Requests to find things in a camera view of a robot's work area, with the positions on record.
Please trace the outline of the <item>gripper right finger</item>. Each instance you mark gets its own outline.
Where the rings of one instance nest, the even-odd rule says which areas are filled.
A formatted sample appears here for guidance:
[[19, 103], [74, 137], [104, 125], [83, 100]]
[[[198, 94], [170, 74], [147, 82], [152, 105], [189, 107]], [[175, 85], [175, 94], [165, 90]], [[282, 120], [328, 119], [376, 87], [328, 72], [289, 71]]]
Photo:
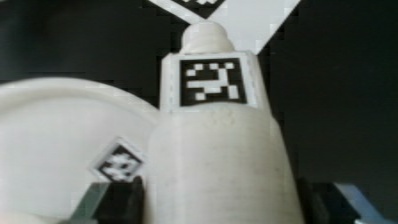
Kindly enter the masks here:
[[388, 224], [351, 183], [296, 180], [305, 224]]

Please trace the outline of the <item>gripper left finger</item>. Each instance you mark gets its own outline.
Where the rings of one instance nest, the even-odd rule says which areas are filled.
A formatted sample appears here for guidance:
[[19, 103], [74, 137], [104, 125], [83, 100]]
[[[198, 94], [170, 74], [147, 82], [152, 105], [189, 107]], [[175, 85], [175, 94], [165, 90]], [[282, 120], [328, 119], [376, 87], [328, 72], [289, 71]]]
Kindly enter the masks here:
[[78, 203], [69, 224], [143, 224], [143, 183], [92, 183]]

